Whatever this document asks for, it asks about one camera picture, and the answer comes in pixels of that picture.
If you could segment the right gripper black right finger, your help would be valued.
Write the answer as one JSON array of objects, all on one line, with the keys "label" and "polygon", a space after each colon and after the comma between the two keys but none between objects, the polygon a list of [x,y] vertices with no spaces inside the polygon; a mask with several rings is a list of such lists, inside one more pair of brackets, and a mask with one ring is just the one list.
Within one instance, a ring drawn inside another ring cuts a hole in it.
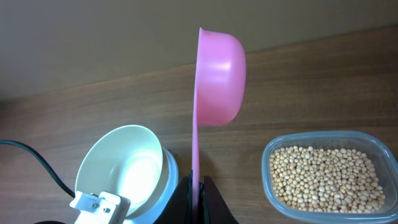
[{"label": "right gripper black right finger", "polygon": [[203,223],[239,224],[210,176],[204,176]]}]

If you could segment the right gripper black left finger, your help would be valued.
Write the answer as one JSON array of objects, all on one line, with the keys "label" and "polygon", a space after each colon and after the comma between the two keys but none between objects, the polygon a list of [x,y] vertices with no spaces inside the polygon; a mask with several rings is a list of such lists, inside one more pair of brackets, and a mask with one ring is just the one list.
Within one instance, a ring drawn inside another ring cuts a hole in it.
[{"label": "right gripper black left finger", "polygon": [[181,178],[154,224],[192,224],[192,173]]}]

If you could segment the white bowl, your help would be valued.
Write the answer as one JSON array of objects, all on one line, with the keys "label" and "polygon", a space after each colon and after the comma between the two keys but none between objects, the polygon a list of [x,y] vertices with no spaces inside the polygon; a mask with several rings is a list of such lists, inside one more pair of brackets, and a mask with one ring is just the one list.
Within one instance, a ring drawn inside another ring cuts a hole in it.
[{"label": "white bowl", "polygon": [[75,190],[128,198],[128,217],[148,201],[158,185],[164,164],[162,148],[158,137],[146,127],[116,128],[97,141],[83,159]]}]

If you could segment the pink plastic scoop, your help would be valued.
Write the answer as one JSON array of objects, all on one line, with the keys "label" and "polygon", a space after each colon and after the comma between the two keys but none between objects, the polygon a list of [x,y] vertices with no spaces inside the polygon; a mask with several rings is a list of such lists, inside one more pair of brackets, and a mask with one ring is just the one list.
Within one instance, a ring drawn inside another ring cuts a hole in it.
[{"label": "pink plastic scoop", "polygon": [[226,33],[199,29],[192,118],[192,213],[198,221],[200,150],[198,127],[224,126],[243,102],[246,56],[240,41]]}]

